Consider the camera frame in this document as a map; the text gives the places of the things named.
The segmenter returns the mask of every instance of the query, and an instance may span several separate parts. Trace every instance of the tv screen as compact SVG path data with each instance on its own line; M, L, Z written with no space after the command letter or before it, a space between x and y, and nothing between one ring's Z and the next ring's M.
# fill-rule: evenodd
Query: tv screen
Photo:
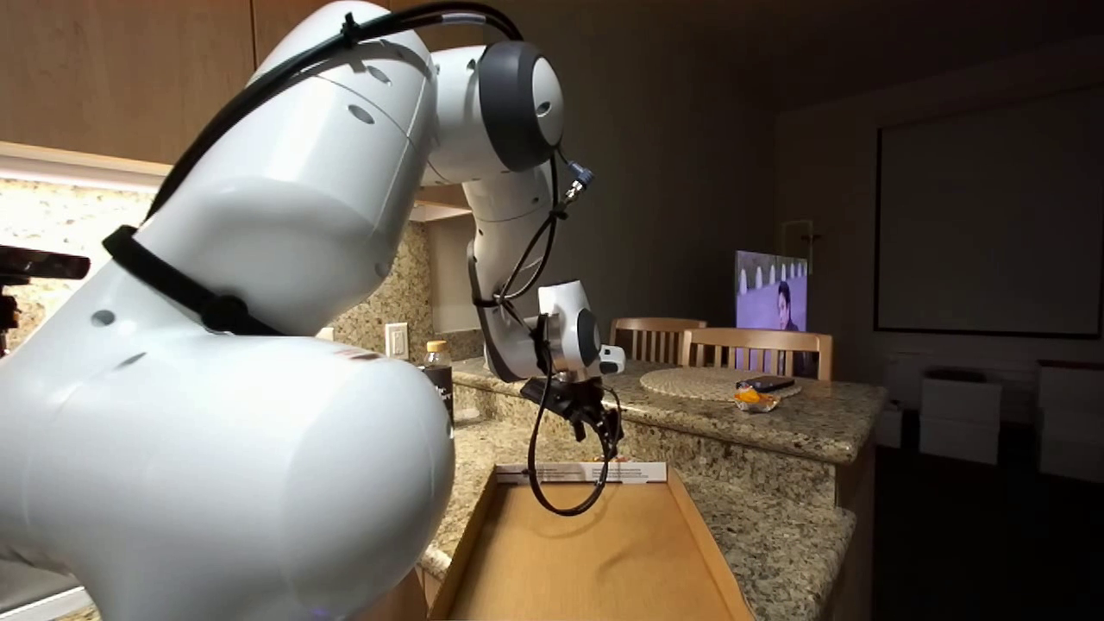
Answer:
M750 332L806 332L806 260L720 251L720 322Z

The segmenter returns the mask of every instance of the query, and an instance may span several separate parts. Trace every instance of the wooden chair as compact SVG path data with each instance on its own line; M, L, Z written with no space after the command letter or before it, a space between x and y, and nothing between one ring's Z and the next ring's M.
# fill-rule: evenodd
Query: wooden chair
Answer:
M829 383L833 334L690 329L682 334L680 366L734 366L768 375L814 375Z
M612 340L633 363L680 363L680 342L686 329L706 329L702 319L615 319Z

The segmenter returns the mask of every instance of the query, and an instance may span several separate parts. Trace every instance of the wooden tray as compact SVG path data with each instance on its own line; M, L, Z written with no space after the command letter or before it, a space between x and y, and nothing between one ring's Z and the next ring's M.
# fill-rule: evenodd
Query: wooden tray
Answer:
M543 474L544 496L573 506L592 490L598 465ZM746 621L753 611L686 488L664 463L621 463L579 519L548 516L522 468L496 465L431 617Z

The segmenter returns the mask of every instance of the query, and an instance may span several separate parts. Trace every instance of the bottle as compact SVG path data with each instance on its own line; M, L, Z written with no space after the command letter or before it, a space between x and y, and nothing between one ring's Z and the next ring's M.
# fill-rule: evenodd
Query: bottle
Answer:
M422 373L438 388L442 405L447 411L447 427L457 424L453 414L453 358L444 342L424 342L424 366Z

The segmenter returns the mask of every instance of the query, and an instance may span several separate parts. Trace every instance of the kitchen cabinet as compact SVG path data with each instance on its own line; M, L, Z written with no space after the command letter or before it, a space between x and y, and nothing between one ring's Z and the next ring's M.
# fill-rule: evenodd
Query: kitchen cabinet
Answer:
M424 8L431 0L377 0L377 3L388 8L388 11L407 11L407 8ZM422 34L422 43L429 48L458 48L458 46L485 46L485 43L492 43L481 27L422 27L416 34Z
M25 0L0 22L0 140L176 164L303 0Z

